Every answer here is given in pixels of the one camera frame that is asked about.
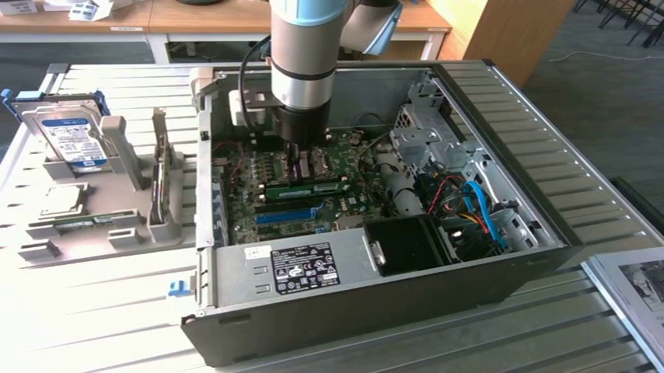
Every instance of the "green ram module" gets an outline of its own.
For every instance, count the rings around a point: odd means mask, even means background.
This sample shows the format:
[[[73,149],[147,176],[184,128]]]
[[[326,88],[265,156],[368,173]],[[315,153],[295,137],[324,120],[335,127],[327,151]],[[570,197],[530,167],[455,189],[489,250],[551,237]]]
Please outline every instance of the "green ram module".
[[[348,188],[350,185],[343,181],[298,186],[268,186],[265,189],[265,199],[273,201],[294,198],[326,197],[342,194]]]

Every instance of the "red cable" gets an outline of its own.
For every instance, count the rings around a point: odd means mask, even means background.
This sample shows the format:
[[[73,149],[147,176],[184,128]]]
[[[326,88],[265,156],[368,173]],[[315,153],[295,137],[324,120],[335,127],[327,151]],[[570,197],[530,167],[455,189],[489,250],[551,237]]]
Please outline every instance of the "red cable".
[[[426,211],[426,214],[430,214],[431,211],[434,210],[435,202],[438,202],[438,197],[439,197],[440,192],[443,191],[443,186],[445,186],[446,182],[447,182],[447,177],[445,178],[445,180],[442,181],[442,183],[438,186],[438,191],[435,192],[435,195],[434,195],[434,201],[431,202],[431,205],[428,206],[428,210]]]
[[[215,152],[216,149],[220,148],[220,146],[223,146],[223,145],[235,145],[237,147],[237,150],[239,150],[239,161],[237,161],[237,165],[235,165],[235,168],[229,172],[229,176],[228,176],[229,182],[235,183],[233,177],[235,177],[235,173],[239,171],[239,166],[241,165],[241,162],[244,160],[244,152],[243,152],[243,149],[241,149],[241,144],[237,143],[237,142],[233,142],[233,141],[223,141],[223,142],[220,142],[219,144],[216,144],[216,146],[213,147],[213,149],[211,151]]]
[[[477,214],[473,214],[473,216],[475,217],[477,222],[479,223],[481,230],[482,230],[485,233],[489,233],[489,227],[486,227],[486,224],[485,224],[485,222],[481,220],[481,217],[479,217]]]

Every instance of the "barcode sticker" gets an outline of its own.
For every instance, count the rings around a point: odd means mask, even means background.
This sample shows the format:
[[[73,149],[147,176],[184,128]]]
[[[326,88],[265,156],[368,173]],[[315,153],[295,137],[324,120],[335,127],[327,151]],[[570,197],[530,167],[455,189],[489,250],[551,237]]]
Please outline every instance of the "barcode sticker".
[[[143,31],[141,27],[111,27],[111,31]]]
[[[268,258],[271,252],[271,246],[255,246],[244,248],[244,258],[245,260]]]

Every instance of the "blue pcie slot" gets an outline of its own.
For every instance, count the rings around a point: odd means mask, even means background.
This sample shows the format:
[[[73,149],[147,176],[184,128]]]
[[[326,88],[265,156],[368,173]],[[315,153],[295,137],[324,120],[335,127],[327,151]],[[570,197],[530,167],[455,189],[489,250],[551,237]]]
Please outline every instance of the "blue pcie slot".
[[[284,221],[294,221],[294,220],[311,220],[314,218],[315,218],[315,210],[312,208],[307,208],[306,210],[256,215],[256,224],[282,223]]]

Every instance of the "white box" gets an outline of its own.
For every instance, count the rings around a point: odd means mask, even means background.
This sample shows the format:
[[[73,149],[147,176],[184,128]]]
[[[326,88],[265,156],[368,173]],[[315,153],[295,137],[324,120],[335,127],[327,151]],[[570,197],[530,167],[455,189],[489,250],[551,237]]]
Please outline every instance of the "white box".
[[[0,0],[0,15],[13,16],[14,14],[37,13],[33,0]]]
[[[68,12],[73,4],[85,3],[86,0],[44,0],[45,12]]]

